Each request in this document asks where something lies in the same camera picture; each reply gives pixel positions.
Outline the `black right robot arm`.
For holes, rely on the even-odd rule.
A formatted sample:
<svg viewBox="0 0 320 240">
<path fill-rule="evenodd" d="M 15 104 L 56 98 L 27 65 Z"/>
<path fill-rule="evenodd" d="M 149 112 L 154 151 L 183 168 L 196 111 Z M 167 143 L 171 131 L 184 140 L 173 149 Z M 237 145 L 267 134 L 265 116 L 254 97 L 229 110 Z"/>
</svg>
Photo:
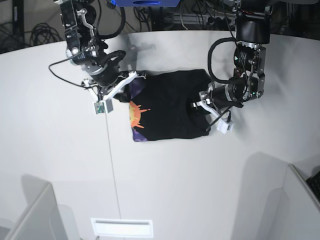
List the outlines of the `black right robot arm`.
<svg viewBox="0 0 320 240">
<path fill-rule="evenodd" d="M 126 11 L 120 7 L 120 25 L 111 34 L 99 33 L 102 7 L 93 7 L 91 0 L 57 0 L 66 40 L 66 60 L 70 61 L 89 75 L 89 79 L 74 85 L 90 91 L 97 102 L 117 99 L 128 103 L 133 98 L 132 81 L 144 78 L 143 71 L 136 71 L 129 63 L 123 63 L 133 52 L 127 49 L 106 52 L 107 40 L 120 35 L 127 23 Z"/>
</svg>

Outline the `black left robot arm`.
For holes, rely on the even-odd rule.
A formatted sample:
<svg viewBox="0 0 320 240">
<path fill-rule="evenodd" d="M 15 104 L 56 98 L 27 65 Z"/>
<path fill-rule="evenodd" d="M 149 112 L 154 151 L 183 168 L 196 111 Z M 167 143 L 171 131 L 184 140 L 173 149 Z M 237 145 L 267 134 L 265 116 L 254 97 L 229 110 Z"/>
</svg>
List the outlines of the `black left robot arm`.
<svg viewBox="0 0 320 240">
<path fill-rule="evenodd" d="M 207 68 L 211 77 L 208 90 L 200 93 L 201 102 L 218 113 L 231 107 L 242 108 L 245 102 L 259 99 L 264 94 L 266 48 L 271 36 L 270 0 L 224 0 L 222 7 L 230 5 L 234 12 L 235 33 L 215 41 L 207 55 Z M 212 70 L 215 48 L 223 43 L 235 44 L 233 76 L 219 79 Z"/>
</svg>

